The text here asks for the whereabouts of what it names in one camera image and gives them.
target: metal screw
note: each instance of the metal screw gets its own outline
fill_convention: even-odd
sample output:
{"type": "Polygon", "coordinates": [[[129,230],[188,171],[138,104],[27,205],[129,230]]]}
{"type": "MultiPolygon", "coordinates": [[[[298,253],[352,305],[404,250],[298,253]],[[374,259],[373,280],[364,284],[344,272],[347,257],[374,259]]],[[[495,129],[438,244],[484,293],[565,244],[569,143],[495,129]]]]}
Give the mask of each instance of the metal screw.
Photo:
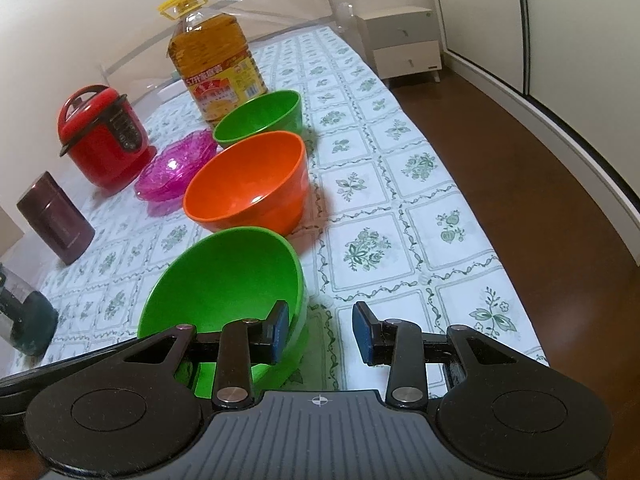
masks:
{"type": "Polygon", "coordinates": [[[223,402],[240,402],[241,400],[245,400],[249,394],[247,390],[244,388],[240,388],[239,386],[227,386],[226,388],[222,388],[218,390],[216,397],[222,400],[223,402]]]}
{"type": "Polygon", "coordinates": [[[422,398],[422,392],[412,386],[401,386],[393,390],[391,396],[399,402],[415,402],[422,398]]]}

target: wardrobe door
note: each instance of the wardrobe door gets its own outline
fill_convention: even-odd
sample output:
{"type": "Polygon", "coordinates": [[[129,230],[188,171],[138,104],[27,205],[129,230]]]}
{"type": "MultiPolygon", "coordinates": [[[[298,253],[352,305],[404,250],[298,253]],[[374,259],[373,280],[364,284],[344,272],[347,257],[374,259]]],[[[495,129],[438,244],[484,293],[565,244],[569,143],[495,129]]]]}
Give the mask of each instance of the wardrobe door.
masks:
{"type": "Polygon", "coordinates": [[[528,0],[530,95],[640,194],[640,0],[528,0]]]}
{"type": "Polygon", "coordinates": [[[520,0],[440,0],[447,48],[523,91],[520,0]]]}

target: thermos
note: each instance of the thermos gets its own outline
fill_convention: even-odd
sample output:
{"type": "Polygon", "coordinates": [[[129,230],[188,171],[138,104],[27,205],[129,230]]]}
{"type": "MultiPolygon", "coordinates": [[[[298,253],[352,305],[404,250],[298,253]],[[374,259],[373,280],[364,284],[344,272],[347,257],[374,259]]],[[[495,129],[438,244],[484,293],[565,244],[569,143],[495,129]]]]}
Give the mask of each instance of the thermos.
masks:
{"type": "Polygon", "coordinates": [[[0,336],[23,354],[44,354],[58,313],[42,293],[0,264],[0,336]]]}
{"type": "Polygon", "coordinates": [[[18,210],[33,230],[67,265],[94,239],[95,230],[46,171],[18,200],[18,210]]]}

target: rice cooker handle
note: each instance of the rice cooker handle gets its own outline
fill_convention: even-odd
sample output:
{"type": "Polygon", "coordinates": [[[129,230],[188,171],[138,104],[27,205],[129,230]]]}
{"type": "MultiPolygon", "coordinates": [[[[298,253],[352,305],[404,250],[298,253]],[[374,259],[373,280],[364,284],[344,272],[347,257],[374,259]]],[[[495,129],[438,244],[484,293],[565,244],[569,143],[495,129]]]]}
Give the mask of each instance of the rice cooker handle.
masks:
{"type": "Polygon", "coordinates": [[[100,92],[108,89],[108,86],[105,85],[89,85],[84,88],[79,89],[75,94],[73,94],[69,99],[66,100],[65,105],[60,110],[60,115],[58,116],[58,131],[62,130],[62,127],[66,123],[66,114],[68,113],[69,107],[73,104],[73,102],[78,99],[80,96],[84,94],[99,94],[100,92]]]}

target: crosshair mark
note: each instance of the crosshair mark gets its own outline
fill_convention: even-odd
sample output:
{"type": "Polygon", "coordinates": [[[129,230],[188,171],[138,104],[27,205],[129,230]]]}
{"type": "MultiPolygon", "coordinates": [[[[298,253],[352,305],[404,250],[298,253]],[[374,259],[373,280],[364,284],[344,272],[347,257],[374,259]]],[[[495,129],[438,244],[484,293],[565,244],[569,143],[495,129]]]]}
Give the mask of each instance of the crosshair mark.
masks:
{"type": "Polygon", "coordinates": [[[326,403],[331,402],[331,399],[327,399],[326,397],[323,397],[322,395],[318,395],[318,396],[314,397],[313,399],[309,399],[309,402],[314,403],[318,408],[320,408],[321,406],[324,406],[326,403]]]}

